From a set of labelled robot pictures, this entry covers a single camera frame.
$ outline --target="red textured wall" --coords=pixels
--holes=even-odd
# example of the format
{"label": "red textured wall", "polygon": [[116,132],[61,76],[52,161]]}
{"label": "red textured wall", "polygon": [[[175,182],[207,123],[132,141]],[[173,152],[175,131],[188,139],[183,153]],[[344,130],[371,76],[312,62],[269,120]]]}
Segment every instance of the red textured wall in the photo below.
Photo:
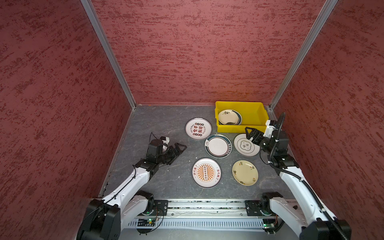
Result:
{"label": "red textured wall", "polygon": [[352,238],[384,239],[384,2],[339,0],[276,112]]}
{"label": "red textured wall", "polygon": [[73,239],[130,107],[79,0],[0,3],[1,239]]}
{"label": "red textured wall", "polygon": [[269,104],[324,0],[93,0],[137,103]]}

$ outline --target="gray table surface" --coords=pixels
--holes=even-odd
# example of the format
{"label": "gray table surface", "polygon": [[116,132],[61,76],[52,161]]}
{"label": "gray table surface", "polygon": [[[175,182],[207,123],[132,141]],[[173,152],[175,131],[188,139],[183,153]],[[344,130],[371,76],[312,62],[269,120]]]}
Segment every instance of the gray table surface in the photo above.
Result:
{"label": "gray table surface", "polygon": [[[215,108],[211,106],[138,106],[133,113],[129,128],[117,156],[104,195],[112,192],[133,171],[133,164],[145,157],[151,132],[157,138],[169,137],[170,144],[179,142],[187,145],[187,150],[169,166],[164,166],[141,189],[154,194],[156,199],[169,198],[242,198],[259,199],[263,192],[279,192],[285,198],[294,198],[288,186],[276,172],[265,165],[259,155],[244,157],[235,148],[225,158],[216,159],[208,155],[204,140],[196,141],[185,133],[185,124],[192,118],[201,117],[212,125],[212,134],[217,133]],[[221,133],[232,144],[239,133]],[[192,166],[203,158],[215,160],[222,170],[218,185],[205,189],[192,179]],[[252,162],[258,170],[259,178],[252,186],[239,184],[232,176],[232,166],[238,160]]]}

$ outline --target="yellow plate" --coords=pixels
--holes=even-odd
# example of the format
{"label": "yellow plate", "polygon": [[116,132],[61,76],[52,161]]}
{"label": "yellow plate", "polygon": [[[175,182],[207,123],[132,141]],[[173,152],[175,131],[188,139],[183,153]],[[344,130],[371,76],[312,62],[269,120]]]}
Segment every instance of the yellow plate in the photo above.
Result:
{"label": "yellow plate", "polygon": [[251,162],[239,160],[232,167],[232,175],[236,181],[244,186],[251,186],[257,182],[259,173]]}

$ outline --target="yellow plastic container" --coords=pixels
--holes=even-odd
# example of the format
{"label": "yellow plastic container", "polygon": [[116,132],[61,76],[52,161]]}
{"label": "yellow plastic container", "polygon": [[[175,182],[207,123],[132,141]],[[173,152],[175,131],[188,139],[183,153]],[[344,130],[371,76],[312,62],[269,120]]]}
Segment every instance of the yellow plastic container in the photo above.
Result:
{"label": "yellow plastic container", "polygon": [[[241,125],[221,125],[218,123],[218,114],[222,110],[232,109],[240,113],[243,121]],[[215,108],[217,132],[245,133],[245,127],[253,127],[265,132],[265,122],[269,119],[263,103],[253,102],[225,102],[217,101]]]}

